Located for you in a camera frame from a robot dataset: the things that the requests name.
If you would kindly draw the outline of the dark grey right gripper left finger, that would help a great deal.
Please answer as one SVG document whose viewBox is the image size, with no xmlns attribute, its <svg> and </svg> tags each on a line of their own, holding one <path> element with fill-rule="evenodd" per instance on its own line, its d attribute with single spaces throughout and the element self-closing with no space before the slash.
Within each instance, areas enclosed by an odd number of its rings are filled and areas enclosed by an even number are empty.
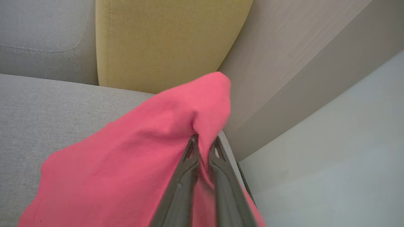
<svg viewBox="0 0 404 227">
<path fill-rule="evenodd" d="M 198 134 L 192 135 L 153 215 L 150 227 L 190 227 L 199 176 Z"/>
</svg>

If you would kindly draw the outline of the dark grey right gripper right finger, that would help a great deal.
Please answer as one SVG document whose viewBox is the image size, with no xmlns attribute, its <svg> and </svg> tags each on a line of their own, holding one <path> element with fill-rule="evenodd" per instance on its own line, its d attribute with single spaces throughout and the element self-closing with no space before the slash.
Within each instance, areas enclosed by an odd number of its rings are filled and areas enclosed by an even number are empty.
<svg viewBox="0 0 404 227">
<path fill-rule="evenodd" d="M 208 152 L 209 175 L 214 183 L 216 226 L 257 227 L 242 187 L 219 137 Z"/>
</svg>

